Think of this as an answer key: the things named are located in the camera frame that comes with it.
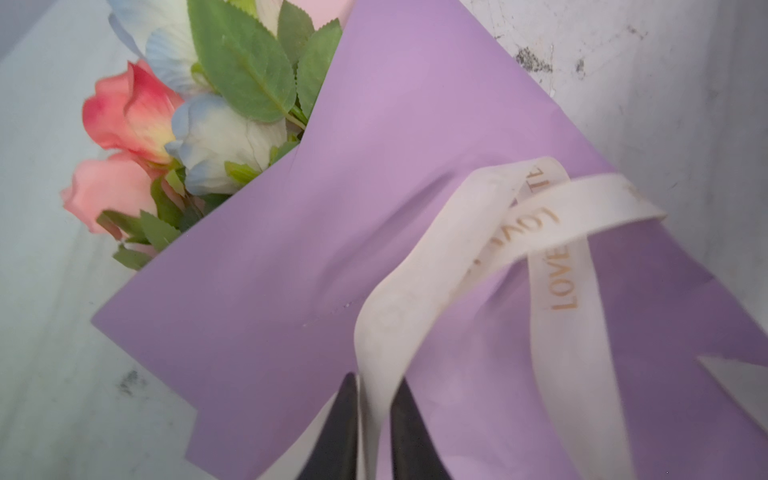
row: flower stem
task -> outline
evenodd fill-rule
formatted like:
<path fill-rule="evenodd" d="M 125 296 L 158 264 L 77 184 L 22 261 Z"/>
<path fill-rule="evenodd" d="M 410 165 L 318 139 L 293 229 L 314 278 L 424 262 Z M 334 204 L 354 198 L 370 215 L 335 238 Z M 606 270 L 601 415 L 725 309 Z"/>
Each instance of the flower stem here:
<path fill-rule="evenodd" d="M 299 108 L 299 105 L 294 105 L 293 108 L 290 109 L 290 113 L 305 125 L 310 122 L 309 118 L 307 118 L 304 112 L 301 111 L 301 108 Z"/>
<path fill-rule="evenodd" d="M 306 130 L 306 124 L 304 124 L 302 121 L 300 121 L 298 118 L 294 117 L 293 115 L 286 114 L 286 120 L 296 125 L 297 127 L 301 128 L 302 130 Z"/>

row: serrated leaf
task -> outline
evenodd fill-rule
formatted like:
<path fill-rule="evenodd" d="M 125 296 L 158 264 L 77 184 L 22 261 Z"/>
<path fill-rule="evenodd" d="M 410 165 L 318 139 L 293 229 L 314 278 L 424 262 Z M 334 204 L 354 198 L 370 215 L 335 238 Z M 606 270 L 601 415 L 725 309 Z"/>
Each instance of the serrated leaf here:
<path fill-rule="evenodd" d="M 120 245 L 118 251 L 112 256 L 115 260 L 132 270 L 141 270 L 141 268 L 152 260 L 152 257 L 144 252 L 129 250 Z"/>
<path fill-rule="evenodd" d="M 230 197 L 232 197 L 232 195 L 227 195 L 227 194 L 201 195 L 200 198 L 202 198 L 203 202 L 205 202 L 205 214 L 208 215 L 210 212 L 216 210 L 221 204 L 229 200 Z"/>
<path fill-rule="evenodd" d="M 251 180 L 259 176 L 259 172 L 255 171 L 250 165 L 236 164 L 228 161 L 224 162 L 224 171 L 227 172 L 229 178 L 235 180 L 240 186 L 248 185 Z"/>
<path fill-rule="evenodd" d="M 179 172 L 185 172 L 186 170 L 183 168 L 180 168 L 178 170 L 171 170 L 165 175 L 165 181 L 168 182 L 168 185 L 170 185 L 171 188 L 174 189 L 174 192 L 181 195 L 182 197 L 185 197 L 187 195 L 187 188 L 184 187 L 184 181 L 181 180 L 181 176 L 179 175 Z"/>
<path fill-rule="evenodd" d="M 172 227 L 178 227 L 184 212 L 182 212 L 174 201 L 166 195 L 165 190 L 163 190 L 162 177 L 159 177 L 152 182 L 150 193 L 154 200 L 154 204 L 157 206 L 157 218 L 168 223 Z"/>
<path fill-rule="evenodd" d="M 283 0 L 280 16 L 277 18 L 277 40 L 283 46 L 291 65 L 296 66 L 306 43 L 315 28 L 312 19 L 304 10 Z"/>
<path fill-rule="evenodd" d="M 141 211 L 141 226 L 147 234 L 149 242 L 157 252 L 162 252 L 165 248 L 176 240 L 181 232 L 173 228 L 168 223 L 163 222 L 153 214 Z"/>
<path fill-rule="evenodd" d="M 115 210 L 104 210 L 101 215 L 96 219 L 96 223 L 104 227 L 114 237 L 114 227 L 124 231 L 129 237 L 137 238 L 139 240 L 146 240 L 144 230 L 141 227 L 141 221 L 136 217 L 130 215 L 121 214 Z M 117 240 L 121 239 L 122 233 L 119 237 L 115 237 Z"/>
<path fill-rule="evenodd" d="M 256 2 L 254 0 L 229 0 L 229 3 L 238 7 L 248 15 L 259 18 L 259 14 L 256 13 Z"/>
<path fill-rule="evenodd" d="M 312 117 L 320 88 L 326 80 L 336 47 L 339 46 L 341 33 L 339 20 L 331 21 L 310 37 L 301 54 L 296 83 L 301 109 L 307 118 Z"/>
<path fill-rule="evenodd" d="M 184 209 L 184 216 L 181 218 L 179 230 L 181 230 L 181 233 L 184 233 L 190 228 L 194 227 L 195 224 L 202 219 L 203 213 L 194 205 L 190 205 Z"/>
<path fill-rule="evenodd" d="M 279 147 L 272 147 L 272 150 L 270 150 L 270 167 L 274 165 L 275 162 L 277 162 L 280 158 L 288 155 L 288 153 L 296 148 L 296 145 L 298 144 L 298 140 L 288 140 L 286 143 L 280 145 Z"/>
<path fill-rule="evenodd" d="M 195 50 L 208 80 L 245 117 L 273 123 L 296 101 L 293 68 L 258 20 L 222 0 L 188 0 Z"/>

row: blue and white flower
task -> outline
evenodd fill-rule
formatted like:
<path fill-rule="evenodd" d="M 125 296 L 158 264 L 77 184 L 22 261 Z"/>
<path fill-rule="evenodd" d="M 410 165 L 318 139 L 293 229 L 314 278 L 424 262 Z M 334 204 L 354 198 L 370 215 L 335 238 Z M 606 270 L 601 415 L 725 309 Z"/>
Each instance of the blue and white flower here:
<path fill-rule="evenodd" d="M 193 195 L 234 194 L 240 185 L 224 169 L 227 161 L 264 171 L 270 150 L 285 143 L 285 120 L 263 124 L 237 114 L 220 96 L 202 94 L 174 114 L 176 141 L 167 152 L 187 168 L 186 186 Z"/>
<path fill-rule="evenodd" d="M 184 97 L 210 92 L 195 78 L 197 53 L 187 0 L 108 0 L 110 24 L 134 53 L 146 58 L 154 74 Z M 274 34 L 283 0 L 254 0 L 259 20 Z"/>

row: cream ribbon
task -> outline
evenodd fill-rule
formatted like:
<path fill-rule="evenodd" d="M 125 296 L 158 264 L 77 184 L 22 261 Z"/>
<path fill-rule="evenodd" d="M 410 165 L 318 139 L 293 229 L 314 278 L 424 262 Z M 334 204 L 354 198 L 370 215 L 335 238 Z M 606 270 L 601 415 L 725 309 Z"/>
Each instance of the cream ribbon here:
<path fill-rule="evenodd" d="M 663 216 L 622 175 L 570 181 L 554 158 L 470 174 L 358 316 L 358 478 L 375 479 L 382 424 L 440 314 L 493 273 L 527 257 L 533 368 L 552 423 L 584 480 L 634 480 L 587 235 Z M 313 420 L 315 430 L 329 404 Z M 286 465 L 286 457 L 294 464 L 308 457 L 319 434 L 310 429 L 260 480 L 298 475 L 303 463 L 280 472 L 276 467 Z"/>

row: pink wrapping paper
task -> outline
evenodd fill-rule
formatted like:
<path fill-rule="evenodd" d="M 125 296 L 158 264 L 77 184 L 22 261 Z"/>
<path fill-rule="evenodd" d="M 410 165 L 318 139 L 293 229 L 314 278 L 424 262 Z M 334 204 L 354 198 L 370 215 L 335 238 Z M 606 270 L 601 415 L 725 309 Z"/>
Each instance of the pink wrapping paper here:
<path fill-rule="evenodd" d="M 357 0 L 301 145 L 94 324 L 198 409 L 193 463 L 253 480 L 356 368 L 362 301 L 467 174 L 541 156 L 612 171 L 458 0 Z M 590 245 L 639 478 L 765 478 L 768 437 L 696 357 L 768 365 L 768 339 L 658 223 Z M 496 276 L 409 370 L 456 480 L 578 478 L 533 380 L 528 302 L 525 266 Z"/>

